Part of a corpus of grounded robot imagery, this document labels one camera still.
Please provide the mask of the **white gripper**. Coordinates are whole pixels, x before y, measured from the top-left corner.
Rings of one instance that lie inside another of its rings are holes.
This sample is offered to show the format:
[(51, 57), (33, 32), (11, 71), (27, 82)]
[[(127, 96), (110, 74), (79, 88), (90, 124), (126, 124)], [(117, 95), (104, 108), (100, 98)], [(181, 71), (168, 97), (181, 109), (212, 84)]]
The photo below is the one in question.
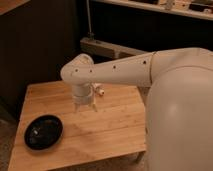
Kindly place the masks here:
[[(79, 105), (89, 105), (93, 102), (93, 89), (91, 84), (73, 85), (72, 97), (74, 101), (74, 112), (77, 112)], [(92, 109), (97, 112), (95, 103), (91, 104)]]

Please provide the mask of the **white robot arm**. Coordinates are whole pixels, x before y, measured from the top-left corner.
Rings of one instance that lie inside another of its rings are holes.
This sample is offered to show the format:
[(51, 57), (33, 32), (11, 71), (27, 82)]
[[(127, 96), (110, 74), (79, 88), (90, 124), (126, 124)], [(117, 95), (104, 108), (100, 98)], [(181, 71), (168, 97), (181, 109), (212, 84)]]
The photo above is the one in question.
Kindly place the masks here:
[(80, 54), (60, 71), (77, 104), (93, 83), (148, 89), (147, 171), (213, 171), (213, 51), (180, 48), (95, 64)]

